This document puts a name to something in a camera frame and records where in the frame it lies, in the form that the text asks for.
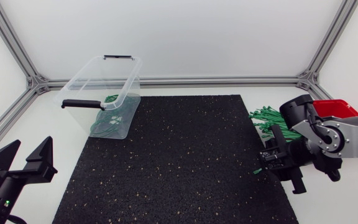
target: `speckled black mat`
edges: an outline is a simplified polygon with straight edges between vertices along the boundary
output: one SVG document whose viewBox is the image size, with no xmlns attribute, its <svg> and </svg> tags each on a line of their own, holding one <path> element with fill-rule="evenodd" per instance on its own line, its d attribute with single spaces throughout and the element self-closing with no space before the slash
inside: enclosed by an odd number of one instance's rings
<svg viewBox="0 0 358 224">
<path fill-rule="evenodd" d="M 297 223 L 239 95 L 142 97 L 128 137 L 89 138 L 54 223 Z"/>
</svg>

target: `silver metal bracket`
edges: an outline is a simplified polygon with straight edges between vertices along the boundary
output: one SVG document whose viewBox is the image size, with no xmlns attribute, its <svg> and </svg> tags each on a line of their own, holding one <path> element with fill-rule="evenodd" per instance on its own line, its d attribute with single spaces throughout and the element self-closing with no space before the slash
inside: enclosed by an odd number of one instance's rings
<svg viewBox="0 0 358 224">
<path fill-rule="evenodd" d="M 301 74 L 297 75 L 299 81 L 296 84 L 296 87 L 302 88 L 306 91 L 310 89 L 312 85 L 319 83 L 319 73 L 312 72 L 311 70 L 305 70 Z"/>
<path fill-rule="evenodd" d="M 38 95 L 50 91 L 48 84 L 49 79 L 42 75 L 27 77 L 27 89 L 35 89 Z"/>
</svg>

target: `bin handle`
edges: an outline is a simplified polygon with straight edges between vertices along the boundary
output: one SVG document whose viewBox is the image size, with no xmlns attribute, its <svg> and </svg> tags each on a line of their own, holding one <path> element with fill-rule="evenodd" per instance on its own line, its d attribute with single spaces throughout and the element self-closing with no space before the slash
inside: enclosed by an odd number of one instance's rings
<svg viewBox="0 0 358 224">
<path fill-rule="evenodd" d="M 105 60 L 106 58 L 129 58 L 129 59 L 133 59 L 131 55 L 103 55 L 103 59 Z"/>
<path fill-rule="evenodd" d="M 101 102 L 96 100 L 63 100 L 62 108 L 66 106 L 80 108 L 98 108 L 104 111 L 104 107 L 101 106 Z"/>
</svg>

